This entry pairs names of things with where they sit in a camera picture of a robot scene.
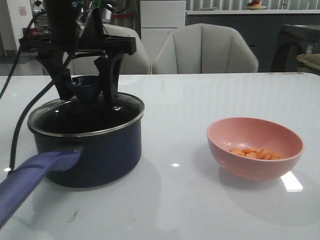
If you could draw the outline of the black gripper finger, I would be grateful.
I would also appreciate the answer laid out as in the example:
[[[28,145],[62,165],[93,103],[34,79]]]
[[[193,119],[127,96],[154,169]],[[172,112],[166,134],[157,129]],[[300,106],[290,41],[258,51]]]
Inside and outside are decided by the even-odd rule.
[[[66,83],[71,80],[71,72],[67,67],[63,67],[64,55],[62,51],[40,51],[37,61],[42,65],[44,75],[49,75],[54,80],[59,98],[69,100],[73,93]]]
[[[118,97],[118,83],[124,54],[109,57],[100,56],[94,61],[99,72],[99,80],[105,103],[113,103]]]

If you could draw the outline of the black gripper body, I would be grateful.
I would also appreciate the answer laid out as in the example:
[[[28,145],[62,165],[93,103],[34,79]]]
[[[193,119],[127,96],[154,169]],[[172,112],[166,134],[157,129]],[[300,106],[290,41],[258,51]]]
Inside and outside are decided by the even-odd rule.
[[[117,13],[113,0],[45,0],[49,36],[23,36],[19,39],[23,52],[60,51],[106,52],[133,55],[134,37],[104,33],[101,9]]]

